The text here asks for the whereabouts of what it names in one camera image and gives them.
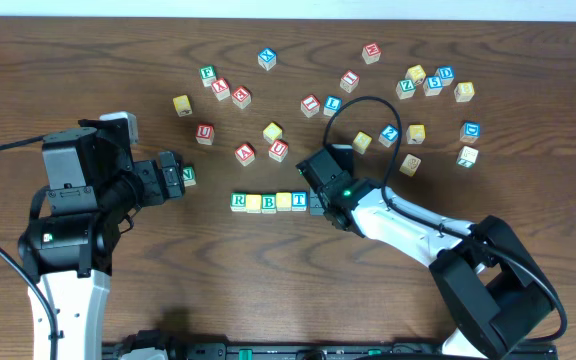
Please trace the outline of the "blue T block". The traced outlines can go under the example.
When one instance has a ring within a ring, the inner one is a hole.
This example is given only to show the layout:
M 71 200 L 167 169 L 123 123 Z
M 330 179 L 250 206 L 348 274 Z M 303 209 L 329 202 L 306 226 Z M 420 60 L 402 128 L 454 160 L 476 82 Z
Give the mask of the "blue T block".
M 308 209 L 308 193 L 305 191 L 298 191 L 291 193 L 291 210 L 306 211 Z

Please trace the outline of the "green B block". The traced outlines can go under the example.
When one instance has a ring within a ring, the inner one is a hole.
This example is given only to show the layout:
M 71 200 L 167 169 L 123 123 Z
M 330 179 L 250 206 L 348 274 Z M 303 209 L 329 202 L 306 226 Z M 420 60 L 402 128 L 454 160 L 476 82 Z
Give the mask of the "green B block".
M 263 214 L 275 214 L 277 212 L 277 203 L 275 194 L 261 195 L 261 212 Z

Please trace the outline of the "green R block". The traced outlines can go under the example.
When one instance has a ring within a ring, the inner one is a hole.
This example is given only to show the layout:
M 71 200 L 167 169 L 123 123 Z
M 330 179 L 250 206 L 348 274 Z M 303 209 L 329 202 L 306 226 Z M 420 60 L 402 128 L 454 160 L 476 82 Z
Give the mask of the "green R block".
M 230 195 L 230 208 L 232 212 L 246 212 L 246 194 L 233 192 Z

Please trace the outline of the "yellow O block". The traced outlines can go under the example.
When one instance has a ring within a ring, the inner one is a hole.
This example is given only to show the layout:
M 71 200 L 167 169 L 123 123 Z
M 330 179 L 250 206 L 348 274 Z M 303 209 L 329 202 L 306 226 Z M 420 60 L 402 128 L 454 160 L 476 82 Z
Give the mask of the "yellow O block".
M 247 194 L 245 197 L 245 209 L 247 213 L 260 213 L 262 208 L 262 196 L 260 194 Z

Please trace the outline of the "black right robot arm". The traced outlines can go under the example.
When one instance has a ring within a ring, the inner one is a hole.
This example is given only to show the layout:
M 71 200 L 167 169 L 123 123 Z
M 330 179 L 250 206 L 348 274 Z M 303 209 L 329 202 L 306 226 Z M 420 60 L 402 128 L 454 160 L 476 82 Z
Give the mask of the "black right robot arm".
M 326 146 L 296 167 L 336 228 L 383 242 L 428 268 L 457 325 L 442 355 L 502 359 L 559 309 L 552 286 L 503 220 L 451 219 L 374 180 L 356 179 L 348 146 Z

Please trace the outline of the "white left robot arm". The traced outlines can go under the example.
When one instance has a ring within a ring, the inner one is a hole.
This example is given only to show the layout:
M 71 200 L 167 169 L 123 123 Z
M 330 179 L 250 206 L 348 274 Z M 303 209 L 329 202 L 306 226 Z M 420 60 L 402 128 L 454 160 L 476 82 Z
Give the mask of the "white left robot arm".
M 99 121 L 45 136 L 42 156 L 49 184 L 18 243 L 31 283 L 33 356 L 99 359 L 120 225 L 183 196 L 182 158 L 165 151 L 134 161 L 127 127 Z

